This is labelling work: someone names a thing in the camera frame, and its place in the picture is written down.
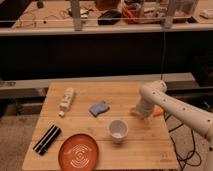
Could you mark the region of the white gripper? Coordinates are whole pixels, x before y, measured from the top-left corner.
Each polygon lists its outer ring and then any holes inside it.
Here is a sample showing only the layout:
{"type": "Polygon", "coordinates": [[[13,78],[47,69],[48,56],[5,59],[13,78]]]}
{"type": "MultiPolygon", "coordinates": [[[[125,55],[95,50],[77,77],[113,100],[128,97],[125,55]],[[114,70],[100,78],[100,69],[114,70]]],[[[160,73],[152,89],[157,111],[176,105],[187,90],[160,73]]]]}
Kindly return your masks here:
{"type": "Polygon", "coordinates": [[[144,125],[150,126],[149,117],[154,111],[154,104],[146,100],[140,100],[135,107],[130,109],[130,114],[137,116],[144,125]]]}

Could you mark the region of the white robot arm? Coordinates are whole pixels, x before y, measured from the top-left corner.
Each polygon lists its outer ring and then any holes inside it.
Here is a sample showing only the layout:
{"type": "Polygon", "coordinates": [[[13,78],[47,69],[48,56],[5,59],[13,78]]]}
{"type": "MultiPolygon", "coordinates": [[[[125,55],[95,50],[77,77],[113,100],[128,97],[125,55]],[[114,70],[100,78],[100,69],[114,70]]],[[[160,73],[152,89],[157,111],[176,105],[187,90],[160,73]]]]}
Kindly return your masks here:
{"type": "Polygon", "coordinates": [[[204,171],[213,171],[213,114],[175,99],[166,91],[167,85],[163,80],[143,84],[139,89],[140,100],[130,112],[145,119],[159,106],[172,114],[209,142],[204,171]]]}

